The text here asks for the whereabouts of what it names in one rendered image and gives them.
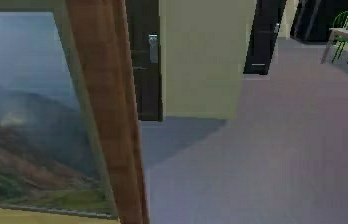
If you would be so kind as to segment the black room door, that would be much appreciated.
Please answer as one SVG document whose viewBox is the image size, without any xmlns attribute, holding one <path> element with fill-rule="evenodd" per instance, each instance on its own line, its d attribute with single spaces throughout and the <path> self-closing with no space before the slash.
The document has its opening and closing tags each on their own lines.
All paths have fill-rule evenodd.
<svg viewBox="0 0 348 224">
<path fill-rule="evenodd" d="M 257 0 L 244 73 L 267 75 L 287 0 Z"/>
</svg>

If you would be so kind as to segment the black cupboard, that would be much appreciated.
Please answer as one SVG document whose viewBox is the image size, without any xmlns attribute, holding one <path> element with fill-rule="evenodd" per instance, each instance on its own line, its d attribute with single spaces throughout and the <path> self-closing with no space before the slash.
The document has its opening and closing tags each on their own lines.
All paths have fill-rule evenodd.
<svg viewBox="0 0 348 224">
<path fill-rule="evenodd" d="M 290 37 L 304 43 L 327 42 L 334 19 L 348 11 L 348 0 L 299 0 Z"/>
</svg>

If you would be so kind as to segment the wood framed landscape picture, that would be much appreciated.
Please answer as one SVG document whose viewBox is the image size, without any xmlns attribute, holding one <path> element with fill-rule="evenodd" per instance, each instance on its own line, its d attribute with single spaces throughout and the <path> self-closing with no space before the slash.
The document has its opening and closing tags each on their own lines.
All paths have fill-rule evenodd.
<svg viewBox="0 0 348 224">
<path fill-rule="evenodd" d="M 0 0 L 0 12 L 54 17 L 80 110 L 12 106 L 5 121 L 39 131 L 59 118 L 82 122 L 120 224 L 150 224 L 125 0 Z"/>
</svg>

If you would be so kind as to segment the dark brown room door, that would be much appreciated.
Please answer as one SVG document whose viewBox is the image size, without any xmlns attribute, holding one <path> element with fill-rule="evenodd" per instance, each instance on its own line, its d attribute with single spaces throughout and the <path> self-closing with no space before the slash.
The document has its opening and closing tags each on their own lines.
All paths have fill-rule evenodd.
<svg viewBox="0 0 348 224">
<path fill-rule="evenodd" d="M 163 120 L 159 0 L 125 0 L 130 50 L 141 121 Z M 148 35 L 159 38 L 159 62 L 151 63 Z"/>
</svg>

